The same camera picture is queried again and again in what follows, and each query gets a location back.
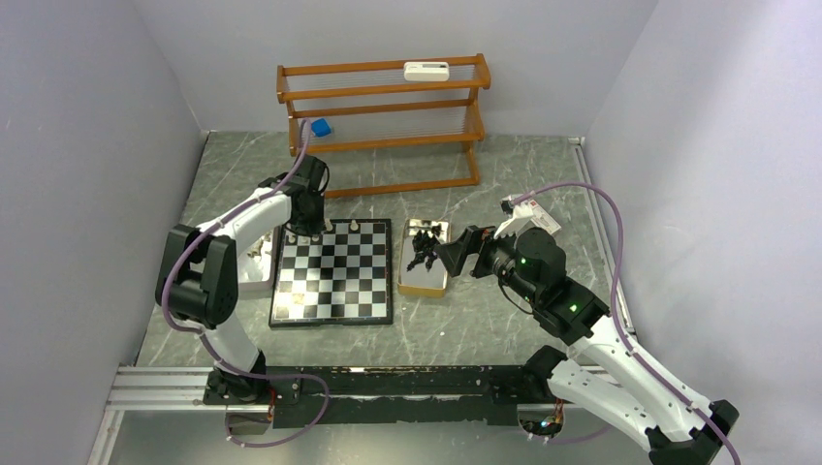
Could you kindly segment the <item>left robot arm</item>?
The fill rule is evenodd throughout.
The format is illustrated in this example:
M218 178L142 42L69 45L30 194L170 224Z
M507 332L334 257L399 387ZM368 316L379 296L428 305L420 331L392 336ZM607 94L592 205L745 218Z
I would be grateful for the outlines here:
M278 227L298 236L321 234L329 180L325 162L300 155L288 171L261 182L229 211L168 233L156 305L169 327L194 335L211 355L210 379L219 395L253 403L270 386L265 356L235 313L240 256Z

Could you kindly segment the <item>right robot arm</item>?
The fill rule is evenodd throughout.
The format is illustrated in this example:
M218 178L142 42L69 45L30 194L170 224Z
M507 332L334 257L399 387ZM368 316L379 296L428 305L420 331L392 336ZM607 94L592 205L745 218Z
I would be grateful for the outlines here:
M540 228L497 236L471 226L434 248L452 277L468 256L470 274L490 276L512 291L549 335L568 348L550 346L527 362L523 389L533 400L570 401L631 438L653 464L710 464L739 411L727 400L710 401L662 367L619 326L594 292L568 276L566 254Z

